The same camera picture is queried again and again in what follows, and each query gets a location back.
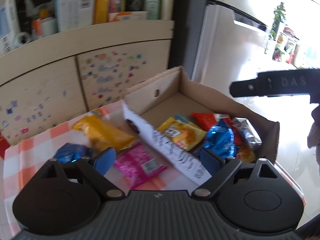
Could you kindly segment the long yellow snack bag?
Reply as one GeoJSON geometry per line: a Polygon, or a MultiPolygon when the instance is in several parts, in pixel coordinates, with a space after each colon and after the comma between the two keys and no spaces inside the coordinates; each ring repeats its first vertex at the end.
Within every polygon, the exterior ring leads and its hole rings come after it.
{"type": "Polygon", "coordinates": [[[116,152],[132,147],[137,138],[113,126],[104,119],[101,110],[90,111],[72,125],[72,129],[82,132],[97,152],[111,147],[116,152]]]}

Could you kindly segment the dark blue foil snack bag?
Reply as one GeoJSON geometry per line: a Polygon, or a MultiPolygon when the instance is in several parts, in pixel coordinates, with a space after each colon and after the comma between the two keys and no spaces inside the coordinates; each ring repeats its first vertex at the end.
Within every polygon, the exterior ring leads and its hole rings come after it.
{"type": "Polygon", "coordinates": [[[72,163],[82,157],[91,157],[92,151],[85,145],[66,143],[53,156],[62,164],[72,163]]]}

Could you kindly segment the pink snack packet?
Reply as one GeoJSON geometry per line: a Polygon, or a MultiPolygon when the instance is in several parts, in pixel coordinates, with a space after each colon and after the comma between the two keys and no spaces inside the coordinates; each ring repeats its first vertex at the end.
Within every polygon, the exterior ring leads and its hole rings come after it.
{"type": "Polygon", "coordinates": [[[114,165],[129,180],[130,189],[136,189],[168,168],[152,157],[141,142],[118,157],[114,165]]]}

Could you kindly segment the blue snack packet in box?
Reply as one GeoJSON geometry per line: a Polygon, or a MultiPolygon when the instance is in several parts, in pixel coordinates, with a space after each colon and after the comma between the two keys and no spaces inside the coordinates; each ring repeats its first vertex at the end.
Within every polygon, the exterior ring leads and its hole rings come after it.
{"type": "Polygon", "coordinates": [[[234,133],[225,119],[220,119],[217,124],[207,132],[202,148],[210,150],[222,159],[236,156],[234,133]]]}

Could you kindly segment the yellow snack packet in box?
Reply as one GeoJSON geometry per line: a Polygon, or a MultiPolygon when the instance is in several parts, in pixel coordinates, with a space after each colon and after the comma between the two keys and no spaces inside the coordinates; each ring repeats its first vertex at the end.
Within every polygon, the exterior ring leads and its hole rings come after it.
{"type": "Polygon", "coordinates": [[[175,145],[185,151],[192,150],[206,136],[206,132],[193,125],[187,124],[173,117],[163,122],[157,131],[169,138],[175,145]]]}

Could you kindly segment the red snack packet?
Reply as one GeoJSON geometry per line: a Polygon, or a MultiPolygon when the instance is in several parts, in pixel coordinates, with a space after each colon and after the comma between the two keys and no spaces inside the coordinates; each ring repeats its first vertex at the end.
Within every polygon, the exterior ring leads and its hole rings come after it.
{"type": "Polygon", "coordinates": [[[192,112],[191,116],[197,121],[197,125],[206,132],[217,124],[217,119],[213,113],[192,112]]]}

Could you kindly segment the silver foil snack packet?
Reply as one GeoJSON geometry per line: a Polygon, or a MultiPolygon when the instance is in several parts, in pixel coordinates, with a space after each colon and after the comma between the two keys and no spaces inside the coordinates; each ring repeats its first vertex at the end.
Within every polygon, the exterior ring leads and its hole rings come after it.
{"type": "Polygon", "coordinates": [[[232,122],[234,127],[240,131],[244,140],[253,151],[257,150],[262,145],[262,140],[260,139],[259,134],[248,119],[233,118],[232,122]]]}

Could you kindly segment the green potted plant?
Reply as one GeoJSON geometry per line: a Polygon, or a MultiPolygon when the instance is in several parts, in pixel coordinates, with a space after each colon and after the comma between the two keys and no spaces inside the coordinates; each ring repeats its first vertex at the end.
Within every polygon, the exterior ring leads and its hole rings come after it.
{"type": "Polygon", "coordinates": [[[269,38],[272,40],[276,39],[280,23],[284,23],[286,21],[285,11],[284,2],[281,2],[273,11],[274,19],[269,33],[269,38]]]}

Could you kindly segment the cardboard box with white flap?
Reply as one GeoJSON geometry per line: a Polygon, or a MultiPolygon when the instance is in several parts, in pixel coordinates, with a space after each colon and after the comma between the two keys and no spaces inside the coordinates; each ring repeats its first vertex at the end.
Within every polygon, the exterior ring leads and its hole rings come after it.
{"type": "Polygon", "coordinates": [[[229,150],[246,162],[266,158],[274,163],[280,124],[267,120],[219,91],[191,81],[175,67],[130,88],[123,116],[139,137],[196,185],[210,178],[197,154],[206,133],[218,122],[228,126],[229,150]]]}

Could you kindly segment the orange white checkered tablecloth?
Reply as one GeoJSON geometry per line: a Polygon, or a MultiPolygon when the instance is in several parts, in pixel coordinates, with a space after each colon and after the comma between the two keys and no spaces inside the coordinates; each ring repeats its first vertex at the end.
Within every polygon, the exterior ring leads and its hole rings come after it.
{"type": "MultiPolygon", "coordinates": [[[[57,149],[67,142],[88,144],[88,139],[71,129],[68,121],[51,128],[35,137],[11,146],[4,158],[4,206],[9,228],[14,239],[38,239],[39,236],[20,229],[12,211],[15,197],[51,158],[57,149]]],[[[155,150],[158,160],[163,161],[167,170],[147,183],[140,191],[135,191],[129,203],[135,200],[151,200],[150,204],[139,205],[137,213],[143,216],[142,223],[131,223],[125,228],[125,220],[115,222],[102,215],[92,225],[85,226],[77,233],[65,235],[65,239],[251,239],[252,236],[226,224],[216,211],[207,204],[188,200],[182,191],[171,192],[170,186],[186,184],[192,191],[196,183],[182,174],[177,165],[182,150],[167,137],[149,128],[145,134],[145,145],[155,150]]]]}

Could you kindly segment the white refrigerator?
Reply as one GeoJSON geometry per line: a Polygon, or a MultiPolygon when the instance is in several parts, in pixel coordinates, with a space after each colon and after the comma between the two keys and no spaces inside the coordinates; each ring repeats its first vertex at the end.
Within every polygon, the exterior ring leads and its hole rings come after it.
{"type": "Polygon", "coordinates": [[[206,0],[191,79],[221,90],[228,88],[247,64],[262,57],[273,11],[283,1],[206,0]]]}

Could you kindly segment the beige cabinet with stickers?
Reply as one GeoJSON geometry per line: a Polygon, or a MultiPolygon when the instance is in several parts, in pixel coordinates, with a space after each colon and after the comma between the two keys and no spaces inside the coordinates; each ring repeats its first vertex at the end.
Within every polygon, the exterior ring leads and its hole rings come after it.
{"type": "Polygon", "coordinates": [[[174,22],[82,27],[1,57],[1,135],[11,145],[120,100],[167,69],[174,22]]]}

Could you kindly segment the red box on floor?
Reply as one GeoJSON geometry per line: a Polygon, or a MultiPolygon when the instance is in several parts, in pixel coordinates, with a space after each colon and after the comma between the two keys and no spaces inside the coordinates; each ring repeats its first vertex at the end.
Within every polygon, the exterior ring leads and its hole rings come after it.
{"type": "Polygon", "coordinates": [[[5,158],[5,151],[10,147],[10,144],[8,141],[3,137],[3,135],[0,135],[0,157],[2,159],[5,158]]]}

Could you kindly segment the orange book on shelf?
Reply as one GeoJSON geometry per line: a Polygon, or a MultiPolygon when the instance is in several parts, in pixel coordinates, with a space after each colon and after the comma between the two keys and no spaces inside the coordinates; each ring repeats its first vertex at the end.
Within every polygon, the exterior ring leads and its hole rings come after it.
{"type": "Polygon", "coordinates": [[[93,24],[108,22],[110,0],[95,0],[93,24]]]}

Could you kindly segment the white box on shelf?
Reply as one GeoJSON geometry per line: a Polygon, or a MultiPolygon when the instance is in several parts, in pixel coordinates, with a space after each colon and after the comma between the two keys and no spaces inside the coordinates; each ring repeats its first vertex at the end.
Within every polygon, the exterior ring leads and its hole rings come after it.
{"type": "Polygon", "coordinates": [[[55,0],[59,32],[93,24],[95,0],[55,0]]]}

